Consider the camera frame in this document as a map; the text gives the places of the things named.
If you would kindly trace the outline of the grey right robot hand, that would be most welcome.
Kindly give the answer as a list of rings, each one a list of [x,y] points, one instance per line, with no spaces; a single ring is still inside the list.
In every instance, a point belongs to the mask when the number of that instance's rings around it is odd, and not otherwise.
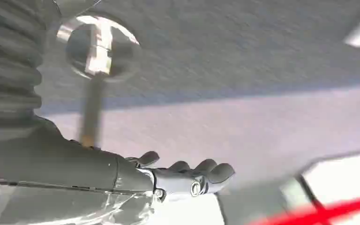
[[[0,184],[142,194],[198,196],[221,190],[234,175],[227,163],[179,161],[169,168],[137,168],[120,155],[65,139],[49,120],[0,119]]]

